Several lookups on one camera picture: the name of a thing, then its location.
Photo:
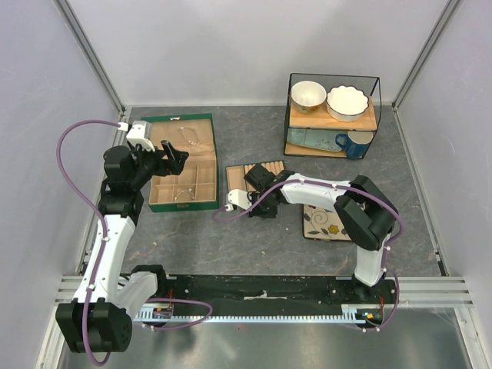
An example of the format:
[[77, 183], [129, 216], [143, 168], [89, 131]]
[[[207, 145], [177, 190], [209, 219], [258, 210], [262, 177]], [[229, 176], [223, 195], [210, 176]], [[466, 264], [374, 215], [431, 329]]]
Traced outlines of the green jewelry tray insert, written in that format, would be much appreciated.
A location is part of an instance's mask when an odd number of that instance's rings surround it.
[[[252, 185], [250, 185], [244, 176], [256, 165], [256, 163], [245, 164], [245, 165], [234, 165], [226, 167], [226, 178], [227, 178], [227, 190], [239, 189], [242, 191], [254, 191]], [[269, 170], [270, 172], [278, 175], [282, 170], [285, 169], [284, 161], [266, 161], [261, 162], [261, 166]]]

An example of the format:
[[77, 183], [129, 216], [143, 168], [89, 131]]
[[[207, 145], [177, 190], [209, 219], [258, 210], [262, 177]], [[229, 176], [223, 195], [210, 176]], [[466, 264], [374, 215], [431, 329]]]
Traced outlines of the silver pearl bangle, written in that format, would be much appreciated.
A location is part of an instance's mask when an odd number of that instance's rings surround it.
[[181, 189], [175, 195], [175, 202], [188, 202], [194, 200], [195, 200], [195, 190], [193, 188]]

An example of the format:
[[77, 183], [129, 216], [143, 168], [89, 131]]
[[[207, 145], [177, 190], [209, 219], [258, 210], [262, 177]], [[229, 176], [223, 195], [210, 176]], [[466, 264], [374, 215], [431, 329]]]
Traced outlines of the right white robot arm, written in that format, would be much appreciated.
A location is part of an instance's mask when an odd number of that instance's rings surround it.
[[262, 165], [255, 165], [244, 179], [252, 190], [233, 190], [228, 199], [250, 216], [274, 218], [280, 204], [304, 204], [336, 213], [357, 246], [353, 296], [367, 303], [379, 295], [378, 283], [386, 273], [384, 246], [402, 220], [372, 180], [358, 175], [352, 181], [327, 181], [290, 170], [274, 174]]

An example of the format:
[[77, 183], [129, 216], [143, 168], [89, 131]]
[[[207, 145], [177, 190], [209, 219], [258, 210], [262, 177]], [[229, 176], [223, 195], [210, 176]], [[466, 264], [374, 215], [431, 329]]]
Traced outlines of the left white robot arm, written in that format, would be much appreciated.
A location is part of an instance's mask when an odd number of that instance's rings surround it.
[[106, 177], [95, 208], [95, 249], [71, 302], [60, 304], [55, 314], [70, 351], [125, 351], [132, 321], [145, 302], [160, 302], [168, 296], [169, 285], [161, 266], [137, 266], [124, 287], [118, 282], [144, 202], [142, 188], [154, 176], [180, 175], [188, 156], [166, 140], [150, 151], [140, 145], [120, 145], [103, 154]]

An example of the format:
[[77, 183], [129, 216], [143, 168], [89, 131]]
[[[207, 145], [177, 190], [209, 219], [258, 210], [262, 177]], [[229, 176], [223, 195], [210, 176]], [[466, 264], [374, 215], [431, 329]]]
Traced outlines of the green jewelry box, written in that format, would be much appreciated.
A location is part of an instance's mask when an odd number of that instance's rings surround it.
[[[179, 151], [189, 153], [180, 175], [154, 176], [148, 199], [155, 213], [201, 211], [219, 208], [219, 173], [212, 114], [143, 117], [152, 124], [150, 139], [155, 145], [168, 140]], [[195, 190], [195, 200], [175, 202], [185, 188]]]

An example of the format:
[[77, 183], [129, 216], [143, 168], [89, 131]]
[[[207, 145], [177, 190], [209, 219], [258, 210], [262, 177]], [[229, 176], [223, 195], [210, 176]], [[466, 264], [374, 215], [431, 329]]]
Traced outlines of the light blue rectangular plate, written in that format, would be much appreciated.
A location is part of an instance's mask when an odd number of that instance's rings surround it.
[[336, 143], [335, 138], [345, 133], [346, 131], [340, 130], [289, 128], [287, 142], [305, 148], [339, 152], [342, 148]]

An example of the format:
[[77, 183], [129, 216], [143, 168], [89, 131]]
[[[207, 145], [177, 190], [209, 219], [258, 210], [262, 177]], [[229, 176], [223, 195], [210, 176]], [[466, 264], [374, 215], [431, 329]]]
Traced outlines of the square floral plate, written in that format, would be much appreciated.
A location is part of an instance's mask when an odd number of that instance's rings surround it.
[[304, 238], [319, 241], [351, 241], [336, 212], [304, 205], [302, 213]]

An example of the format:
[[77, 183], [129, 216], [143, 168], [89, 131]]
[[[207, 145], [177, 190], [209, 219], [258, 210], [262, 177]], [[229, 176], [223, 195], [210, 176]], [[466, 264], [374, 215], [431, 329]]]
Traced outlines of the cream floral bowl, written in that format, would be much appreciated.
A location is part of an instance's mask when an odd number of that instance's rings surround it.
[[291, 87], [294, 108], [303, 114], [316, 112], [325, 102], [327, 92], [315, 81], [300, 81]]

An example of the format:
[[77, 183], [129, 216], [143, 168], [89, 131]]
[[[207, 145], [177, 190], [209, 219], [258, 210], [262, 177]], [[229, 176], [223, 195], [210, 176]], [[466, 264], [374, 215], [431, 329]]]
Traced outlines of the blue enamel mug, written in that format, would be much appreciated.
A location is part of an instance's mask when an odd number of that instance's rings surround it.
[[338, 134], [335, 143], [351, 160], [363, 158], [374, 138], [374, 133], [369, 131], [348, 131]]

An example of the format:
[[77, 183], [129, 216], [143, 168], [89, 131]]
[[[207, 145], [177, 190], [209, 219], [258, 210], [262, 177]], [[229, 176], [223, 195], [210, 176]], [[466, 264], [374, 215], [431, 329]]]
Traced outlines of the white scalloped bowl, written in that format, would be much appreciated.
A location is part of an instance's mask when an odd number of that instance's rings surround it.
[[326, 98], [327, 111], [338, 121], [352, 122], [359, 119], [369, 107], [369, 98], [354, 86], [333, 87]]

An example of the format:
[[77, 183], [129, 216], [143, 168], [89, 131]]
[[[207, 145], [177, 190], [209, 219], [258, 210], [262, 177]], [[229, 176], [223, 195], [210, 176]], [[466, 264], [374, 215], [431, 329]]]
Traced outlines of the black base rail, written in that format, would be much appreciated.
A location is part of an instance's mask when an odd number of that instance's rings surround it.
[[391, 279], [368, 287], [353, 277], [177, 274], [168, 276], [164, 287], [155, 296], [199, 301], [211, 298], [277, 298], [380, 305], [393, 304], [396, 293], [397, 286]]

